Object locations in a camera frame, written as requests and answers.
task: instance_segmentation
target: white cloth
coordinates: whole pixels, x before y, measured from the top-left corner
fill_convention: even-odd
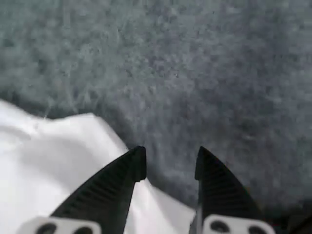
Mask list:
[[[48,216],[127,150],[93,114],[42,119],[0,100],[0,233]],[[135,186],[125,233],[186,234],[194,214],[146,179]]]

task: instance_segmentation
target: cloth fold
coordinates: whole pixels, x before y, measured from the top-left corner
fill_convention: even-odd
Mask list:
[[[78,186],[128,151],[101,118],[32,116],[0,101],[0,233],[48,216]],[[146,179],[136,184],[125,233],[187,233],[194,210]]]

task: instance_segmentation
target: gray carpet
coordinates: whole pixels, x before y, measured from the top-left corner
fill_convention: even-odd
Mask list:
[[[93,112],[195,206],[202,145],[265,210],[312,198],[310,0],[0,0],[0,98]]]

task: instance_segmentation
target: white fabric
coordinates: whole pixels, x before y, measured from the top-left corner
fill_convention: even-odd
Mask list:
[[[48,216],[80,184],[127,152],[101,118],[34,117],[0,100],[0,233]],[[186,234],[194,211],[149,181],[135,186],[125,233]]]

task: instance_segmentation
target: screw hole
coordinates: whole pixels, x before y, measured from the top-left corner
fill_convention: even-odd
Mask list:
[[[218,233],[229,233],[230,232],[230,228],[229,226],[221,221],[214,221],[210,224],[210,228]]]
[[[257,226],[251,226],[249,229],[249,234],[267,234],[265,230]]]
[[[36,232],[36,234],[53,234],[55,233],[57,226],[53,223],[47,223],[42,225]]]
[[[79,228],[74,232],[74,234],[92,234],[92,233],[93,233],[92,229],[88,227]]]

